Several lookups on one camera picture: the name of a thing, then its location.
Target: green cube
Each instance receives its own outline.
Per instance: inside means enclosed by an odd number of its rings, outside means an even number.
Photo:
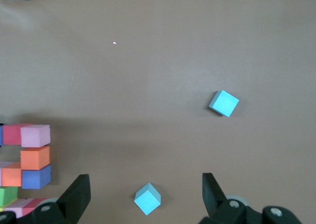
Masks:
[[[18,198],[18,187],[0,187],[0,207],[3,207]]]

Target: pink cube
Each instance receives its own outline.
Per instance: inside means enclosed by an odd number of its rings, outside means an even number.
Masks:
[[[40,148],[50,144],[49,125],[31,125],[21,128],[21,145],[24,148]]]
[[[27,199],[18,199],[15,202],[4,208],[5,211],[13,211],[15,212],[16,218],[20,218],[23,216],[23,208],[32,201],[32,198]]]
[[[7,124],[3,129],[3,144],[21,145],[21,128],[32,124]]]
[[[8,166],[8,165],[11,165],[12,163],[13,163],[13,162],[10,162],[10,161],[1,161],[1,162],[0,162],[0,187],[2,186],[2,179],[1,179],[2,174],[1,174],[1,170],[2,170],[3,167],[6,167],[6,166]]]
[[[30,212],[32,212],[42,201],[46,200],[48,198],[35,198],[31,202],[29,202],[26,206],[23,207],[22,214],[28,215]]]

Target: cube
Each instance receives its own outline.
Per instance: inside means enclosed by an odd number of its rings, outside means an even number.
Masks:
[[[3,124],[0,123],[0,147],[3,145]]]
[[[229,117],[233,113],[238,102],[239,100],[236,97],[224,90],[221,90],[215,94],[208,107],[215,110],[219,114]]]
[[[151,183],[148,183],[136,193],[134,202],[145,215],[148,215],[161,204],[161,195]]]
[[[22,185],[22,170],[21,163],[14,162],[1,170],[2,175],[2,186],[17,186]]]
[[[3,144],[21,145],[21,128],[32,124],[7,124],[3,125]]]
[[[28,215],[32,212],[42,201],[46,200],[47,198],[34,198],[31,202],[29,202],[26,206],[22,209],[22,215]]]
[[[11,165],[13,162],[9,162],[9,161],[1,161],[0,162],[0,187],[2,186],[2,175],[1,175],[1,173],[2,173],[2,168],[3,167],[6,167],[6,166],[8,166],[8,165]]]
[[[24,148],[40,148],[50,144],[49,125],[30,125],[21,128],[21,145]]]
[[[3,207],[18,198],[18,187],[0,187],[0,206]]]
[[[22,188],[40,189],[47,185],[51,180],[50,165],[39,171],[22,171]]]
[[[20,151],[22,170],[40,170],[50,163],[49,146]]]
[[[32,200],[32,198],[18,199],[10,205],[6,206],[4,210],[15,212],[16,218],[20,218],[23,216],[23,207],[30,203]]]

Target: bolt head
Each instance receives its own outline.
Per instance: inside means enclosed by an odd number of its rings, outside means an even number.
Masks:
[[[0,215],[0,221],[3,221],[4,219],[6,219],[6,214]]]
[[[229,202],[229,205],[232,207],[232,208],[239,208],[239,203],[235,200],[232,200]]]
[[[48,211],[50,209],[50,206],[49,205],[46,205],[46,206],[43,206],[41,209],[40,209],[40,211],[41,212],[46,212],[46,211]]]
[[[273,214],[273,215],[276,215],[278,217],[281,217],[283,215],[282,211],[279,209],[279,208],[271,208],[270,209],[270,212]]]

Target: light blue block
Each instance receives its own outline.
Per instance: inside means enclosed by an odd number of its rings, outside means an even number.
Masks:
[[[239,100],[236,97],[221,90],[215,94],[208,107],[217,111],[219,114],[229,117],[233,113],[238,102]]]
[[[161,204],[161,195],[148,183],[136,193],[134,202],[148,215]]]
[[[22,188],[40,189],[50,182],[50,165],[39,171],[22,170]]]

